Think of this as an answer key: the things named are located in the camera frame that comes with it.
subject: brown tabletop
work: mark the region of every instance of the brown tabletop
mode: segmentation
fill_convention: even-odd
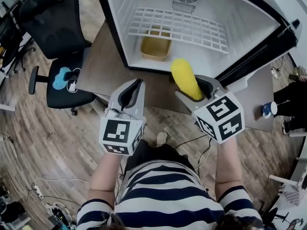
[[[261,84],[255,88],[255,84],[259,83],[259,77]],[[183,103],[176,98],[175,90],[178,88],[174,82],[170,81],[169,75],[131,70],[124,67],[110,29],[107,23],[104,23],[84,62],[76,88],[103,95],[107,99],[122,84],[136,78],[141,78],[146,83],[145,105],[189,114]],[[247,127],[265,131],[272,130],[272,119],[261,117],[256,120],[251,116],[251,113],[257,110],[255,107],[273,100],[270,72],[267,73],[263,69],[258,71],[249,79],[248,87],[235,95],[245,109]]]

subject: refrigerator shelf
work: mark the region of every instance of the refrigerator shelf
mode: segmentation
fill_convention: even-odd
[[[177,11],[137,8],[128,35],[171,39],[229,54],[223,24]]]

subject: mini fridge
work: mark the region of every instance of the mini fridge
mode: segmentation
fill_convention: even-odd
[[[184,58],[194,74],[227,86],[299,40],[300,22],[288,22],[265,0],[99,1],[121,59],[131,69],[169,73],[173,60]],[[145,36],[172,40],[164,61],[142,57]]]

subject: striped shirt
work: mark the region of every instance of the striped shirt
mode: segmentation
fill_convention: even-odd
[[[216,202],[194,171],[169,161],[150,161],[127,172],[114,208],[101,199],[85,202],[77,230],[109,226],[111,214],[128,229],[212,230],[225,214],[264,228],[243,186],[230,188]]]

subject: floor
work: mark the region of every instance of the floor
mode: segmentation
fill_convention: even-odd
[[[80,14],[85,37],[93,41],[104,21],[99,1],[80,0]],[[14,199],[23,203],[32,218],[31,226],[34,229],[51,229],[45,204],[57,200],[51,197],[41,200],[27,188],[31,188],[30,183],[35,183],[38,177],[90,180],[103,154],[98,144],[103,109],[99,101],[78,108],[77,116],[72,116],[69,110],[50,109],[46,103],[44,84],[37,84],[35,95],[29,95],[27,89],[32,68],[39,65],[39,73],[47,75],[51,64],[36,48],[36,52],[30,52],[24,58],[27,71],[11,73],[0,92],[0,103],[16,105],[15,112],[0,111],[0,132],[10,135],[16,146],[15,150],[6,138],[0,142],[0,175]],[[293,67],[288,56],[275,61],[273,65],[282,67],[281,79],[273,79],[274,90],[277,91],[288,84],[287,76]],[[202,135],[188,115],[153,107],[146,107],[144,115],[148,125],[143,138],[152,145],[159,132],[167,132],[167,143],[174,147]],[[266,202],[267,207],[274,200],[279,184],[270,181],[268,176],[288,177],[302,143],[302,138],[289,138],[282,133],[281,121],[281,117],[274,120],[272,133],[247,129],[237,136],[244,184],[256,208],[260,207],[261,200]],[[208,139],[201,138],[182,145],[178,151],[187,154],[196,167],[199,156],[208,145]],[[209,157],[200,168],[201,179],[213,197],[216,149],[213,142]],[[88,184],[81,181],[39,180],[37,185],[45,196],[56,196],[78,204],[85,202],[88,189]],[[64,203],[75,217],[78,204],[58,201]]]

